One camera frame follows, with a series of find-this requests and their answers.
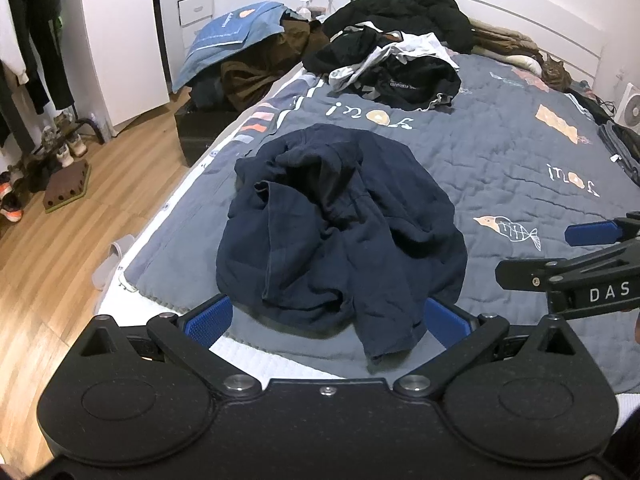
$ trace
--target drawer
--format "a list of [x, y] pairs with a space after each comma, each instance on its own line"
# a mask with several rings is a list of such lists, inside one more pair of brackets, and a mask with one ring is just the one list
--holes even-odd
[[213, 0], [181, 0], [178, 2], [180, 24], [184, 27], [213, 14]]
[[193, 43], [193, 40], [196, 39], [196, 35], [200, 32], [200, 29], [207, 25], [211, 19], [211, 16], [207, 16], [203, 18], [199, 22], [191, 23], [191, 25], [187, 25], [182, 28], [182, 42], [184, 43], [184, 47], [188, 50]]

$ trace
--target white fan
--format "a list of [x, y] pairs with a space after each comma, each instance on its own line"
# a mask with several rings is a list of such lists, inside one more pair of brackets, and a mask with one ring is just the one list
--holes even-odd
[[622, 96], [614, 120], [621, 126], [626, 126], [636, 134], [640, 134], [640, 88], [631, 83], [626, 85], [625, 94]]

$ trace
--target tabby cat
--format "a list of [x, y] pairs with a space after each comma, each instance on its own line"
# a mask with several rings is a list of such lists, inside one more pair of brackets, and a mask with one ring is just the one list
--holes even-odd
[[542, 81], [554, 90], [566, 92], [572, 79], [564, 69], [562, 61], [556, 61], [549, 54], [546, 54], [546, 61], [542, 64]]

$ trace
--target white headboard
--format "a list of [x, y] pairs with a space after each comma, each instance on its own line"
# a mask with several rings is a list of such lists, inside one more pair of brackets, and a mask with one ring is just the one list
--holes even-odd
[[470, 18], [530, 36], [544, 52], [564, 61], [576, 80], [593, 85], [604, 34], [547, 0], [456, 0]]

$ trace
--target blue gripper pad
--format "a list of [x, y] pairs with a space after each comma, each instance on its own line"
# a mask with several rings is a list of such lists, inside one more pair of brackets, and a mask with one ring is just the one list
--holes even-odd
[[432, 298], [424, 302], [424, 324], [444, 348], [471, 334], [471, 325], [466, 319]]
[[213, 303], [204, 303], [195, 310], [194, 316], [184, 323], [182, 331], [204, 348], [210, 348], [231, 326], [233, 307], [228, 296], [213, 298]]
[[623, 231], [613, 220], [591, 224], [570, 225], [564, 231], [564, 240], [571, 247], [583, 245], [608, 245], [622, 238]]

